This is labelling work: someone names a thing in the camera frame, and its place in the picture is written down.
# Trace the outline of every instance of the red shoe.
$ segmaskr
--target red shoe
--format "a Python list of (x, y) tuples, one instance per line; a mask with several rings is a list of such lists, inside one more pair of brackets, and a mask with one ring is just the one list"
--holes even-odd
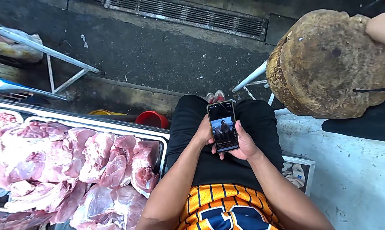
[(217, 98), (217, 102), (223, 102), (225, 101), (225, 94), (221, 90), (217, 90), (215, 92), (215, 97)]
[(206, 100), (209, 104), (213, 104), (213, 103), (217, 102), (217, 97), (216, 97), (213, 93), (209, 92), (209, 93), (207, 94), (207, 96), (205, 97), (205, 100)]

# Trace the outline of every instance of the butcher stall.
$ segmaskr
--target butcher stall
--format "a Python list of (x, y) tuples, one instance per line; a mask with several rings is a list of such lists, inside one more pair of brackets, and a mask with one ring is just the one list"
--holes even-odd
[(0, 99), (0, 229), (134, 229), (169, 130)]

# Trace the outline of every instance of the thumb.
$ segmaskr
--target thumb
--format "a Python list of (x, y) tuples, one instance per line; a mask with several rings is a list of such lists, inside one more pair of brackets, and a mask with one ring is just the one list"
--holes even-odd
[(237, 120), (237, 122), (235, 123), (235, 129), (238, 133), (238, 135), (241, 137), (241, 138), (247, 138), (249, 136), (248, 133), (245, 132), (244, 128), (242, 127), (241, 125), (241, 121), (240, 120)]

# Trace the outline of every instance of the phone screen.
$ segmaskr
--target phone screen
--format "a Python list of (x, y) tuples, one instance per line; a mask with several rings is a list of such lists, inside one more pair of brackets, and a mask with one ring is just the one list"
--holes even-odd
[(239, 149), (232, 101), (208, 106), (214, 142), (219, 153)]

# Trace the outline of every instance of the red bucket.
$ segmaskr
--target red bucket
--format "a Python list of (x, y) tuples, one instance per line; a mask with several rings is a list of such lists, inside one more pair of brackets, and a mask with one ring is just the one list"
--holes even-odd
[(137, 118), (135, 123), (144, 124), (158, 128), (168, 128), (168, 120), (163, 115), (154, 111), (142, 112)]

